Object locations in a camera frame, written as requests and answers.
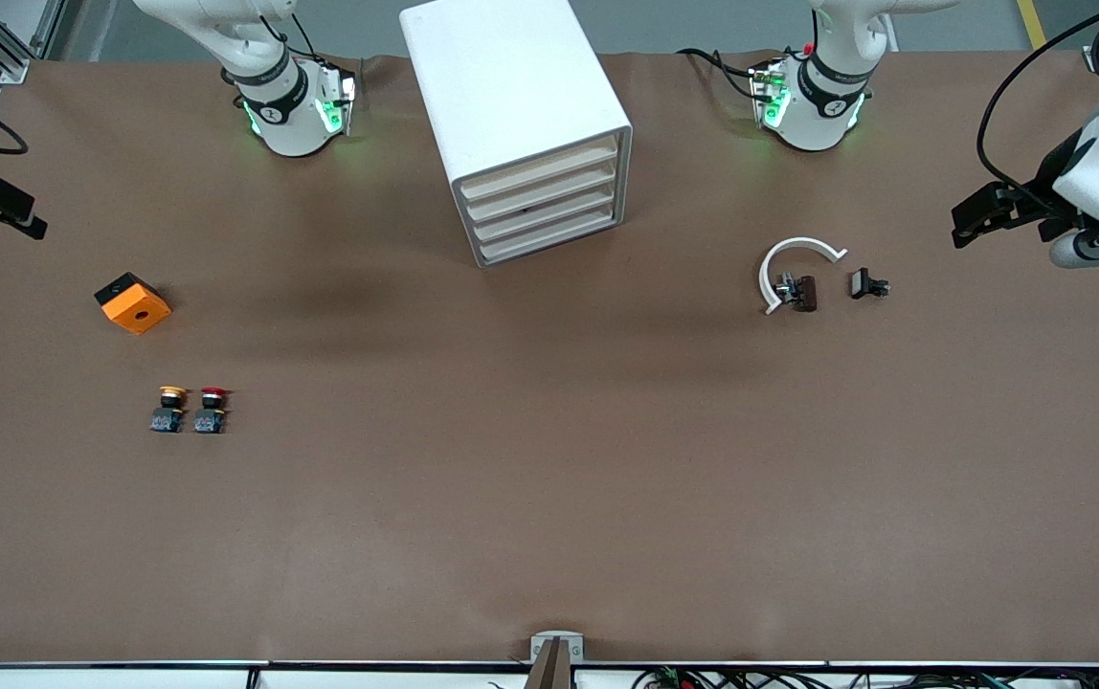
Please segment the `white arm base connector plate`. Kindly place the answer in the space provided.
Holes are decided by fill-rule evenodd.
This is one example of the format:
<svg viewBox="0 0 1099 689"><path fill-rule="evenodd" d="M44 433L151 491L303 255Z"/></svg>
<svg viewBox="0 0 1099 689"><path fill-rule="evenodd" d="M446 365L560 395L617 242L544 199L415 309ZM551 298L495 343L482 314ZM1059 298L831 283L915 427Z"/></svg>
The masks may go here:
<svg viewBox="0 0 1099 689"><path fill-rule="evenodd" d="M748 67L752 112L763 129L778 129L782 123L791 90L785 57L759 62Z"/></svg>
<svg viewBox="0 0 1099 689"><path fill-rule="evenodd" d="M354 97L356 78L352 71L336 65L319 65L317 108L330 137L348 134Z"/></svg>

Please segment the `yellow push button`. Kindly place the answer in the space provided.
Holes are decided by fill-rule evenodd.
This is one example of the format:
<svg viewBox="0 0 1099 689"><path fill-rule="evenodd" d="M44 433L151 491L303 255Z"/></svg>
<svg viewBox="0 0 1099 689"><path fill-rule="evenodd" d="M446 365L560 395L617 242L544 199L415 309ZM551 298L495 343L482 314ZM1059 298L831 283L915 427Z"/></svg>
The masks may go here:
<svg viewBox="0 0 1099 689"><path fill-rule="evenodd" d="M179 387L159 387L159 405L151 412L148 427L160 434L178 434L184 427L187 390Z"/></svg>

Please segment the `red push button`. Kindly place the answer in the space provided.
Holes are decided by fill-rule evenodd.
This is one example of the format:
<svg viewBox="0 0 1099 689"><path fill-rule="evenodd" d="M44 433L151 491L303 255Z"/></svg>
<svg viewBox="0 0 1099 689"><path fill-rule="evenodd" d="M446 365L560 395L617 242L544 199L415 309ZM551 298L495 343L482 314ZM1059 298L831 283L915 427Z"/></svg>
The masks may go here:
<svg viewBox="0 0 1099 689"><path fill-rule="evenodd" d="M201 405L193 419L195 434L221 434L227 419L229 392L218 387L200 389Z"/></svg>

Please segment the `orange and black box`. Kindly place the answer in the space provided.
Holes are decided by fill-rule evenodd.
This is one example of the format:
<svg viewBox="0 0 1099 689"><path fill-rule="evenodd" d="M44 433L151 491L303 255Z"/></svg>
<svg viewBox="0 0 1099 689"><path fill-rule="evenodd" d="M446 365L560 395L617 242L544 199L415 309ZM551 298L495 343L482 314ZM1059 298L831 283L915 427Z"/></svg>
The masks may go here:
<svg viewBox="0 0 1099 689"><path fill-rule="evenodd" d="M134 335L143 335L163 322L173 308L133 273L125 273L95 292L95 301L109 322Z"/></svg>

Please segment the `small brown component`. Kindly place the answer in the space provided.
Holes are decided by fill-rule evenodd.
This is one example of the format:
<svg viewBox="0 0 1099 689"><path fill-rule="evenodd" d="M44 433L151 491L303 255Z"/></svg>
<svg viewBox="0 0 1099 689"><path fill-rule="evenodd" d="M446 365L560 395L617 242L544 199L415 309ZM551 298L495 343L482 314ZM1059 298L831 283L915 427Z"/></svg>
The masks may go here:
<svg viewBox="0 0 1099 689"><path fill-rule="evenodd" d="M795 311L813 313L818 309L818 291L813 276L793 278L790 273L782 273L773 289L781 304L790 305Z"/></svg>

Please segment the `white curved plastic piece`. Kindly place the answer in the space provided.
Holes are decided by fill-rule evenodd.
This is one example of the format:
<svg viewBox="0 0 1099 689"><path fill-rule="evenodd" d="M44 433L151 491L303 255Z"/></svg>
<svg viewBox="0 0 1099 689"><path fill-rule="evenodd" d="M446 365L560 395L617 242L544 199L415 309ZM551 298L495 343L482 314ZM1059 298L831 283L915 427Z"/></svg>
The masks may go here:
<svg viewBox="0 0 1099 689"><path fill-rule="evenodd" d="M782 238L778 241L761 258L761 265L758 266L758 271L756 271L756 284L758 284L761 299L765 302L765 315L771 315L780 305L786 304L785 298L777 291L770 278L773 262L775 262L778 254L795 249L817 253L831 263L842 260L850 253L846 248L835 248L824 240L809 238L809 236L796 236L796 238Z"/></svg>

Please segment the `brown table cover mat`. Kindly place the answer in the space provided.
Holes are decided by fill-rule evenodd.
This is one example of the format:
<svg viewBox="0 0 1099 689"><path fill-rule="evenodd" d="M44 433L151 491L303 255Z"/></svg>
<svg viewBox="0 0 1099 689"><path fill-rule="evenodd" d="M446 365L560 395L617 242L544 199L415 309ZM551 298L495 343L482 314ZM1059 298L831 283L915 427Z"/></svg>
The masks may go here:
<svg viewBox="0 0 1099 689"><path fill-rule="evenodd" d="M956 251L1013 54L896 54L787 151L682 56L607 56L623 226L476 266L406 58L262 147L209 64L0 96L0 662L1099 662L1099 269ZM756 271L813 276L765 315ZM882 300L850 298L868 267ZM95 292L133 273L143 335ZM149 430L159 387L182 431ZM195 434L200 389L221 434Z"/></svg>

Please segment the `white table edge rail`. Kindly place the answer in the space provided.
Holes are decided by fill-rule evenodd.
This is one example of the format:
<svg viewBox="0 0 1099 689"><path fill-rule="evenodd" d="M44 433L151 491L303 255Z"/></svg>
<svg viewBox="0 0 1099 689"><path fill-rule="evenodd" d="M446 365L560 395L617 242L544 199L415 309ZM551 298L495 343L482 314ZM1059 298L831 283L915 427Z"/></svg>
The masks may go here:
<svg viewBox="0 0 1099 689"><path fill-rule="evenodd" d="M523 689L515 662L0 662L0 689ZM584 662L575 689L1099 689L1099 662Z"/></svg>

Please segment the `small grey metal bracket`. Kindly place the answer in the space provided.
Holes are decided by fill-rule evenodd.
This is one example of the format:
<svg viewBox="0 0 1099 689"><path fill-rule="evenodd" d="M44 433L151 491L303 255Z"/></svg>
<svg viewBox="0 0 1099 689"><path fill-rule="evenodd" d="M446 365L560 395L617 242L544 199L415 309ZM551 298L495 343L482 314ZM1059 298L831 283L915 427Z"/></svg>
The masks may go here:
<svg viewBox="0 0 1099 689"><path fill-rule="evenodd" d="M559 647L558 655L565 657L570 664L586 662L582 633L573 631L543 631L530 638L530 663L537 662L541 651L554 644L557 644Z"/></svg>

